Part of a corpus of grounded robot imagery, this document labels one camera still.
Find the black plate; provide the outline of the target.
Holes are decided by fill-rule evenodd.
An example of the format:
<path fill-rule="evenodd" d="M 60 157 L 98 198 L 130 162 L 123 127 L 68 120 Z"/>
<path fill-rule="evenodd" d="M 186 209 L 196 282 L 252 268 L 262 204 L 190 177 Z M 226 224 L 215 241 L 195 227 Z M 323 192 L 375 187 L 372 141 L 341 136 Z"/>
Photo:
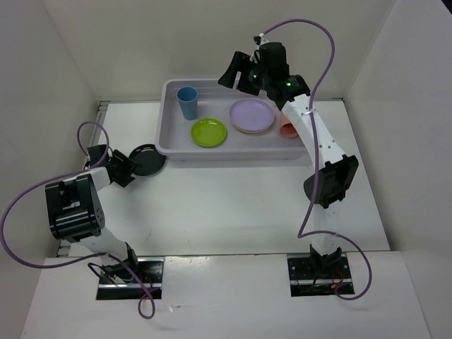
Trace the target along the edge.
<path fill-rule="evenodd" d="M 167 157 L 159 153 L 154 144 L 149 143 L 132 150 L 129 159 L 136 164 L 134 175 L 148 177 L 157 174 L 165 166 Z"/>

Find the purple plastic plate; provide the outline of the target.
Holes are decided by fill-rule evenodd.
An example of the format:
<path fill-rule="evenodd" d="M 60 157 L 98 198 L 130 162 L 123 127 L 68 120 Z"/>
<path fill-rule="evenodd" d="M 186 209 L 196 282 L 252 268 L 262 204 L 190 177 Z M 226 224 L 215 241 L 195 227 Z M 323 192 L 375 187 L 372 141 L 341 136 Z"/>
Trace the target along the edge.
<path fill-rule="evenodd" d="M 238 100 L 230 107 L 230 120 L 241 129 L 256 131 L 272 125 L 275 113 L 264 101 L 248 98 Z"/>

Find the blue plastic cup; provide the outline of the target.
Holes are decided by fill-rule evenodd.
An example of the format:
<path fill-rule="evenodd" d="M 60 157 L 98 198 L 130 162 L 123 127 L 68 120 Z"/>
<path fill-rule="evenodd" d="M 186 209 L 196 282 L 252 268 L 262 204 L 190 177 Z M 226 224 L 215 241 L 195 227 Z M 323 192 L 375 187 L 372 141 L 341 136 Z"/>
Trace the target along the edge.
<path fill-rule="evenodd" d="M 177 91 L 177 100 L 182 114 L 187 120 L 197 118 L 198 91 L 192 87 L 183 87 Z"/>

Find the orange plastic plate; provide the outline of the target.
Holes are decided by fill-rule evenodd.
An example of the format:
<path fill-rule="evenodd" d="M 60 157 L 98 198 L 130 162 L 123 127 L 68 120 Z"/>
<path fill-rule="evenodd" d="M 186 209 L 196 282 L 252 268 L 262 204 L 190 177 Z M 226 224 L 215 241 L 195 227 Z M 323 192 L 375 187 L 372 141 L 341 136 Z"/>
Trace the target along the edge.
<path fill-rule="evenodd" d="M 265 129 L 251 131 L 251 130 L 241 129 L 238 126 L 236 126 L 235 124 L 232 124 L 232 125 L 239 132 L 244 133 L 244 134 L 248 134 L 248 135 L 254 135 L 254 134 L 257 135 L 257 134 L 267 133 L 268 131 L 270 131 L 273 128 L 273 125 L 270 125 L 270 126 L 266 127 Z"/>

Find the green plastic plate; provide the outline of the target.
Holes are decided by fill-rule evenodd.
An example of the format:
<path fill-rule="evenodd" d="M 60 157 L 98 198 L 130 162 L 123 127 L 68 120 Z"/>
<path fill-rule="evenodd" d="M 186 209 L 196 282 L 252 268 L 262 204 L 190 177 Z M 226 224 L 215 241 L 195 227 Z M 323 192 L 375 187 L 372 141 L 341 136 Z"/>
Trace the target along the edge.
<path fill-rule="evenodd" d="M 220 120 L 201 119 L 191 127 L 191 138 L 196 145 L 201 147 L 217 147 L 227 138 L 227 128 Z"/>

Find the coral plastic cup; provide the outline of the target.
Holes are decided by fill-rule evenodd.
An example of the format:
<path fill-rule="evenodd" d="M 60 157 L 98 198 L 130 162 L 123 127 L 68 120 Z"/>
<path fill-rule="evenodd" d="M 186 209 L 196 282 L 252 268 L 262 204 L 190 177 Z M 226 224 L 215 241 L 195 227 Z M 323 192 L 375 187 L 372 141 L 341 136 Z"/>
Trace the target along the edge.
<path fill-rule="evenodd" d="M 284 138 L 296 138 L 298 137 L 297 130 L 294 128 L 290 120 L 284 115 L 280 115 L 280 135 Z"/>

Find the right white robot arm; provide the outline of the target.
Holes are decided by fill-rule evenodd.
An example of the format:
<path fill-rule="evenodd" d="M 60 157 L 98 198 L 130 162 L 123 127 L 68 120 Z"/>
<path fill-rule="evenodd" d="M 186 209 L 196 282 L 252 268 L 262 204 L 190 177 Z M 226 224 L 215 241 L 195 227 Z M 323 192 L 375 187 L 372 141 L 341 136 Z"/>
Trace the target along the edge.
<path fill-rule="evenodd" d="M 342 255 L 336 241 L 340 204 L 355 177 L 357 157 L 335 142 L 314 106 L 313 92 L 300 75 L 290 74 L 281 43 L 264 43 L 251 55 L 235 52 L 218 84 L 250 95 L 264 91 L 302 140 L 314 165 L 314 174 L 304 181 L 308 212 L 314 216 L 309 268 L 315 278 L 326 277 Z"/>

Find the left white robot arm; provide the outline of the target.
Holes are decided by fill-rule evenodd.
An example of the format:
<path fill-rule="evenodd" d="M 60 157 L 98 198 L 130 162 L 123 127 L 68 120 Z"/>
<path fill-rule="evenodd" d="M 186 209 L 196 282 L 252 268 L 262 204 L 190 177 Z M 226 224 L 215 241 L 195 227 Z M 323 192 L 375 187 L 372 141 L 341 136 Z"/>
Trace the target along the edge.
<path fill-rule="evenodd" d="M 130 283 L 141 273 L 135 251 L 107 229 L 98 191 L 112 183 L 124 188 L 137 164 L 105 144 L 88 148 L 88 171 L 45 186 L 49 229 L 55 239 L 79 243 L 93 253 L 106 253 L 100 270 L 112 282 Z"/>

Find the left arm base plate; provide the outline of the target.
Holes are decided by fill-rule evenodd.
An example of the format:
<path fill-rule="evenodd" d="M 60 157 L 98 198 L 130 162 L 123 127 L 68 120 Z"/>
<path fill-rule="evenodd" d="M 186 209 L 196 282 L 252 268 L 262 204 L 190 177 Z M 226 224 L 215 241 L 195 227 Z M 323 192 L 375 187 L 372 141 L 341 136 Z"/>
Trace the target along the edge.
<path fill-rule="evenodd" d="M 163 257 L 138 257 L 136 274 L 153 299 L 162 299 L 164 264 Z M 95 263 L 88 263 L 88 267 L 98 278 L 96 300 L 139 300 L 145 295 L 133 278 L 123 281 L 117 276 L 107 276 L 103 267 Z"/>

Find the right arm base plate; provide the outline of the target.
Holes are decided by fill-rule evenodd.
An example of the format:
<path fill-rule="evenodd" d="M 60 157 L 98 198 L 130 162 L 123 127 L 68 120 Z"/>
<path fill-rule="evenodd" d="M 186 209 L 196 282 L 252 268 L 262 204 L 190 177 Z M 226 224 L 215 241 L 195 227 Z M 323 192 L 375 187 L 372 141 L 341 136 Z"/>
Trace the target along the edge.
<path fill-rule="evenodd" d="M 292 297 L 340 295 L 355 293 L 346 256 L 322 273 L 316 273 L 308 254 L 287 257 L 287 269 Z"/>

